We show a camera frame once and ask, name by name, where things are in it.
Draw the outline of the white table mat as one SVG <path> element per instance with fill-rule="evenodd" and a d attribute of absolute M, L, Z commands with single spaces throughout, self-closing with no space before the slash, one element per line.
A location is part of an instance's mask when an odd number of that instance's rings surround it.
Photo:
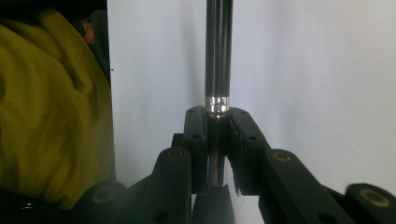
<path fill-rule="evenodd" d="M 206 0 L 108 0 L 118 180 L 205 100 Z M 396 196 L 396 0 L 233 0 L 232 106 L 324 186 Z"/>

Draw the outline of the black makeup brush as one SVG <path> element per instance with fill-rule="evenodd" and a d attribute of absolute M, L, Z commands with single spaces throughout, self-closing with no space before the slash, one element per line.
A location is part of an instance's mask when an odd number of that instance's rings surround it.
<path fill-rule="evenodd" d="M 205 118 L 207 137 L 206 183 L 226 184 L 225 163 L 230 121 L 230 76 L 233 0 L 206 0 Z"/>

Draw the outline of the yellow green cloth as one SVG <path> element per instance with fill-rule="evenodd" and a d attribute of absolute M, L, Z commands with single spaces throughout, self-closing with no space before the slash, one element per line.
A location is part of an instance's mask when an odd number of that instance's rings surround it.
<path fill-rule="evenodd" d="M 111 89 L 56 9 L 0 17 L 0 190 L 71 209 L 114 176 Z"/>

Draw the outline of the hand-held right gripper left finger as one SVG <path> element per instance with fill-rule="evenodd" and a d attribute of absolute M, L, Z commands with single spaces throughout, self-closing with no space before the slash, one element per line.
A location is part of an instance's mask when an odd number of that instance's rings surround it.
<path fill-rule="evenodd" d="M 205 110 L 199 105 L 186 111 L 183 133 L 175 133 L 173 147 L 183 147 L 191 154 L 191 186 L 194 194 L 206 189 L 206 119 Z"/>

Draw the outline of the dark cloth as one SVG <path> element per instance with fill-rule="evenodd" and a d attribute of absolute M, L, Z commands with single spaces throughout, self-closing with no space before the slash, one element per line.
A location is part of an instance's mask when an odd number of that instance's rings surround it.
<path fill-rule="evenodd" d="M 111 84 L 107 12 L 95 10 L 87 18 L 76 19 L 72 24 L 90 47 L 107 83 Z"/>

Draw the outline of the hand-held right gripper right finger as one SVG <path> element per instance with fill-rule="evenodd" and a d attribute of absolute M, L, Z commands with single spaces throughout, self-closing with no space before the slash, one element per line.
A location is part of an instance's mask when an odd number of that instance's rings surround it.
<path fill-rule="evenodd" d="M 242 195 L 261 193 L 261 163 L 269 145 L 250 114 L 240 108 L 230 109 L 230 152 L 235 190 Z"/>

